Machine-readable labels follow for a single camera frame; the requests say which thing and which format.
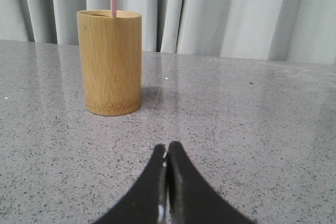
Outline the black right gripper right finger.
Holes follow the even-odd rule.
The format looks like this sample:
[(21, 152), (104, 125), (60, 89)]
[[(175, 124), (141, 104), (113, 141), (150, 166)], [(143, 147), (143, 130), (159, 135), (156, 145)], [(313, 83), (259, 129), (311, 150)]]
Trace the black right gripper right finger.
[(173, 223), (253, 223), (218, 195), (178, 141), (169, 145), (168, 181)]

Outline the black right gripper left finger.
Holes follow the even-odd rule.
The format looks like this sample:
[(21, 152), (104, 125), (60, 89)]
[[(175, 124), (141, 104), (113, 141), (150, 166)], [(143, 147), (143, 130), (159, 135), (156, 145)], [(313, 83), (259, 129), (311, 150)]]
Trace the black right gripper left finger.
[(129, 191), (94, 223), (165, 223), (166, 149), (158, 144)]

